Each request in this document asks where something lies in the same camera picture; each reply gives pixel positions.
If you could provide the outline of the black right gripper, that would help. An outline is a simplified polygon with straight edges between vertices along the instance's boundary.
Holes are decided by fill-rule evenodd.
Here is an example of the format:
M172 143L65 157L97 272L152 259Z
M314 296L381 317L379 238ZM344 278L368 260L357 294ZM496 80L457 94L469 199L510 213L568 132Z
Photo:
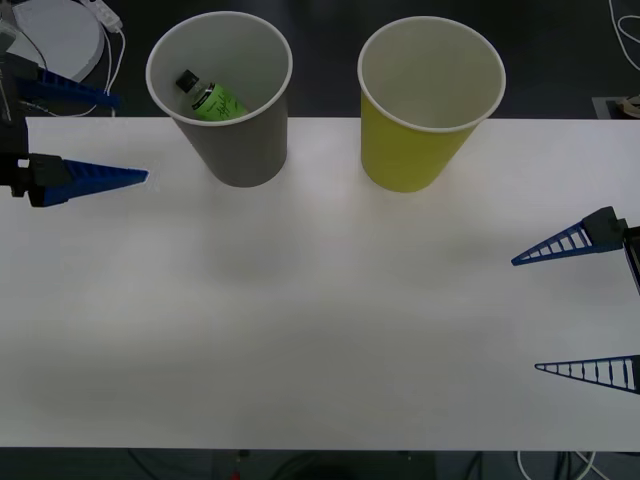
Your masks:
M511 260L520 266L561 258L616 251L623 248L636 289L640 292L638 238L625 238L625 219L613 207L598 209L578 223L537 243ZM639 394L639 356L618 356L565 362L536 363L538 371L613 390Z

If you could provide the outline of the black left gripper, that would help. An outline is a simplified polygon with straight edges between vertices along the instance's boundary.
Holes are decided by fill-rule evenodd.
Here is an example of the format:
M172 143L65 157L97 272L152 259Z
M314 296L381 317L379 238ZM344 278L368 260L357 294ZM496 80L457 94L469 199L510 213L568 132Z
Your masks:
M109 108L120 106L117 95L53 73L18 55L13 56L12 69L8 57L2 55L1 185L10 187L14 197L27 194L32 207L47 208L71 199L142 184L147 180L149 172L146 170L51 155L29 156L28 128L19 94L25 99ZM28 164L19 166L20 160L27 160Z

